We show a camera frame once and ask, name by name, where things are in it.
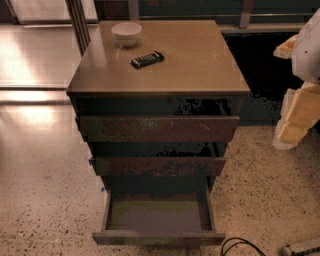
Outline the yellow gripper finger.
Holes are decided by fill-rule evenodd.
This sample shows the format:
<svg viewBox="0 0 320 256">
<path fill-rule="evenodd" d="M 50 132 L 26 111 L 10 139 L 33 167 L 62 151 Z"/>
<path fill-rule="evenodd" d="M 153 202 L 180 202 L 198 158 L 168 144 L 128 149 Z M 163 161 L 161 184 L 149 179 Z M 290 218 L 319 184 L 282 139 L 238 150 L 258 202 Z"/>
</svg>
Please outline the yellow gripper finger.
<svg viewBox="0 0 320 256">
<path fill-rule="evenodd" d="M 285 42 L 276 47 L 273 52 L 273 55 L 282 59 L 290 59 L 292 57 L 292 52 L 294 48 L 294 44 L 296 42 L 297 35 L 293 35 Z"/>
</svg>

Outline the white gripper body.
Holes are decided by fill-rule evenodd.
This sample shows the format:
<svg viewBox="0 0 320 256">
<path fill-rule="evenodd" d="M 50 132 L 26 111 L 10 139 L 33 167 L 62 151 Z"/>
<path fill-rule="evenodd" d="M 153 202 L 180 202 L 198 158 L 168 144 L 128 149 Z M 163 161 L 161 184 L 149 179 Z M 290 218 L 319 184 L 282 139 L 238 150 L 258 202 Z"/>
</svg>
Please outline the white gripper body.
<svg viewBox="0 0 320 256">
<path fill-rule="evenodd" d="M 278 150 L 290 150 L 320 120 L 320 86 L 304 82 L 300 89 L 288 89 L 280 114 L 272 144 Z"/>
</svg>

